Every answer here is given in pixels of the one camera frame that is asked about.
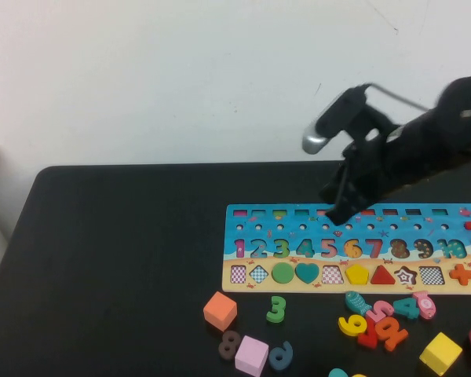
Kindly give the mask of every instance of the red triangle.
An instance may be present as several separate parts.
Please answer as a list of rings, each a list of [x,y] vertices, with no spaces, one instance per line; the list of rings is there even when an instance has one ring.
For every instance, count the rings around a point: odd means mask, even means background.
[[[370,281],[372,284],[394,284],[395,282],[396,280],[383,265],[377,267]]]

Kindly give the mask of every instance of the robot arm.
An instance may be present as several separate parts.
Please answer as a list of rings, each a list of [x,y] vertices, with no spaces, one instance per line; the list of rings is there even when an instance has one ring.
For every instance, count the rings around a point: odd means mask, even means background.
[[[335,225],[391,192],[471,161],[471,77],[451,83],[434,109],[402,126],[392,140],[398,126],[366,103],[370,85],[346,90],[304,134],[302,148],[310,154],[342,130],[352,138],[343,164],[319,192],[334,205],[326,215]],[[378,136],[368,141],[373,129]]]

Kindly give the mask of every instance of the pink fish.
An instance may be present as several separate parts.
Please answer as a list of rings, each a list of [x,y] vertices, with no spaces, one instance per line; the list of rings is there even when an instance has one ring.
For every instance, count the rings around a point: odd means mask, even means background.
[[[462,216],[466,216],[467,218],[471,216],[471,210],[468,210],[467,208],[461,208],[459,210],[459,213],[462,215]]]
[[[436,306],[427,295],[427,291],[415,292],[413,297],[417,300],[418,309],[424,319],[430,320],[436,314]]]

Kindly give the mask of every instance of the orange plus sign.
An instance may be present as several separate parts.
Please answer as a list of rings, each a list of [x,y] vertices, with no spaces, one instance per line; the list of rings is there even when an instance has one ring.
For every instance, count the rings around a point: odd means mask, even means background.
[[[461,285],[468,285],[469,279],[471,279],[471,270],[464,269],[463,265],[455,265],[455,269],[450,271],[450,277],[457,279]]]

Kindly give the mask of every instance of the number puzzle board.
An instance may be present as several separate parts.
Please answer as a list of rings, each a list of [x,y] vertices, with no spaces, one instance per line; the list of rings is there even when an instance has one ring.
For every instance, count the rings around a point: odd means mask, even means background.
[[[471,203],[376,204],[339,226],[328,208],[229,205],[223,290],[471,294],[471,279],[450,277],[462,267],[471,274]],[[348,278],[366,274],[366,284]]]

